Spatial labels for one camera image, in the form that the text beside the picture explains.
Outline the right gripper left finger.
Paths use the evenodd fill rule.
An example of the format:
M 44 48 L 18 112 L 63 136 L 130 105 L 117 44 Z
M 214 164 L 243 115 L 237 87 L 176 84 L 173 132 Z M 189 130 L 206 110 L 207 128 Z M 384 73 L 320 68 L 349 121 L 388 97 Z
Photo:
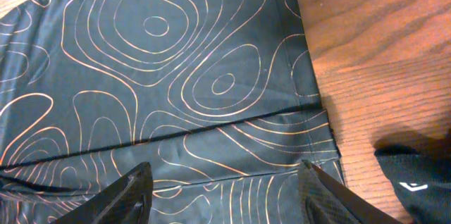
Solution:
M 54 224 L 147 224 L 152 207 L 151 165 L 142 162 Z

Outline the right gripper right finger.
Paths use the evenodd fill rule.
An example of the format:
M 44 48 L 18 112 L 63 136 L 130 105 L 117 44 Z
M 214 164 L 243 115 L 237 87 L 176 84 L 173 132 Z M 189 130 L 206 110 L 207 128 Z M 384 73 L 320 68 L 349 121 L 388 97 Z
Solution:
M 312 162 L 303 160 L 299 177 L 300 221 L 308 224 L 398 224 Z

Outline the black orange-patterned jersey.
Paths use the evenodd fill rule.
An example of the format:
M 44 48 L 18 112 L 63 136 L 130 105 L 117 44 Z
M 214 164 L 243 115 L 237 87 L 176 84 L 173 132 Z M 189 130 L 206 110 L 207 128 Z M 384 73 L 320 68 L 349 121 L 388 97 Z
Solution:
M 50 223 L 142 162 L 152 223 L 299 223 L 342 179 L 297 0 L 28 0 L 1 19 L 1 222 Z

